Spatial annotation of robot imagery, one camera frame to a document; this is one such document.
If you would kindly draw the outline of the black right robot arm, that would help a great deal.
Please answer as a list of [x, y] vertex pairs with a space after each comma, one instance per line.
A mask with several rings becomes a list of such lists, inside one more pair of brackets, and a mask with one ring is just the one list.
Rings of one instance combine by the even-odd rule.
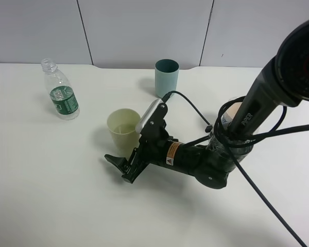
[[141, 137], [129, 158], [107, 154], [105, 159], [129, 183], [153, 164], [190, 175], [206, 187], [224, 188], [229, 173], [254, 144], [284, 133], [274, 126], [268, 133], [255, 134], [273, 110], [309, 101], [309, 20], [283, 41], [246, 96], [221, 107], [215, 123], [208, 124], [205, 137], [183, 144], [167, 133], [164, 117], [170, 97], [171, 93], [166, 93], [155, 100], [136, 125]]

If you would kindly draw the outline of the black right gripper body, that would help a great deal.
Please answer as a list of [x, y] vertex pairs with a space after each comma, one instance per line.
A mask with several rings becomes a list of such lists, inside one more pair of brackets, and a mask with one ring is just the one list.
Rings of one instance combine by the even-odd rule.
[[179, 148], [178, 140], [170, 136], [164, 127], [159, 127], [158, 138], [142, 135], [139, 146], [134, 148], [123, 166], [122, 178], [132, 184], [149, 164], [173, 168]]

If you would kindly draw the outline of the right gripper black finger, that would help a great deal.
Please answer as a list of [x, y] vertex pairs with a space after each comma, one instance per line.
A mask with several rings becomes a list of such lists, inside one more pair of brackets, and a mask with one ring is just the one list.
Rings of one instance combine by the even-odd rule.
[[105, 159], [114, 165], [119, 171], [125, 171], [126, 158], [125, 157], [116, 157], [109, 154], [105, 154]]

